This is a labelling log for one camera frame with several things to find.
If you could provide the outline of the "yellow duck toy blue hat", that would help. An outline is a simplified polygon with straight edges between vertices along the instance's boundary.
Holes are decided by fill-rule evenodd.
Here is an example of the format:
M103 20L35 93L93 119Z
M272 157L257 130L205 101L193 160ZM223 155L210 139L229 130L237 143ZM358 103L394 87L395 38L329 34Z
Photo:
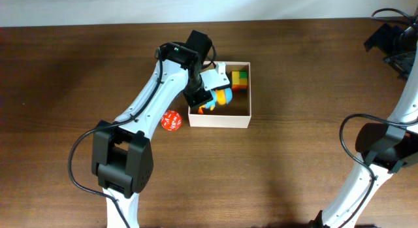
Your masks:
M233 99L233 92L231 88L222 90L211 90L212 100L202 105L198 109L198 114L204 114L204 109L213 111L217 105L223 106L229 104Z

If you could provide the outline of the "red ball white letters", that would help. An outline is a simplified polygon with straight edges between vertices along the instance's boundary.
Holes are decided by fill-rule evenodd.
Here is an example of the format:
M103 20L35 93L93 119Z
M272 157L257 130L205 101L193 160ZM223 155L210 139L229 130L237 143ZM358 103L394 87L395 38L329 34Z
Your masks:
M182 126L182 123L181 115L174 110L167 110L161 118L161 125L167 131L176 131Z

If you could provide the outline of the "multicoloured puzzle cube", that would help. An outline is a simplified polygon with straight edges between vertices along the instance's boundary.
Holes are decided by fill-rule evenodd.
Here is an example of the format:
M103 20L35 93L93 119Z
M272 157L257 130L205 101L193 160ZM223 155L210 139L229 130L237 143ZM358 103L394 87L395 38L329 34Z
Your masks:
M248 72L233 71L231 73L232 91L246 91L248 88Z

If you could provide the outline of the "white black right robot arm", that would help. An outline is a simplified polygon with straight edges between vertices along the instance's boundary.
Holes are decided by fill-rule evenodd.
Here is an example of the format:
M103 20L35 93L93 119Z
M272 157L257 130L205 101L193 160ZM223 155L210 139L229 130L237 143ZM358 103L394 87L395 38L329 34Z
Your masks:
M355 164L335 200L309 227L356 227L376 191L400 169L417 163L417 22L405 30L383 24L364 46L382 50L406 85L386 120L361 114L369 122L357 135L356 152L348 153Z

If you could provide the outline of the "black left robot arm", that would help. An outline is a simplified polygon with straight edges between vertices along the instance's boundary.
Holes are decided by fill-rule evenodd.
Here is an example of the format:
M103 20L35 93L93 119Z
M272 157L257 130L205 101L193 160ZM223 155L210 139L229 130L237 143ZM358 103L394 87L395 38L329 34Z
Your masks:
M192 31L186 42L161 45L152 77L112 123L100 121L93 134L91 171L106 198L108 227L138 227L140 192L153 171L151 139L170 104L183 94L191 108L213 99L201 76L213 44Z

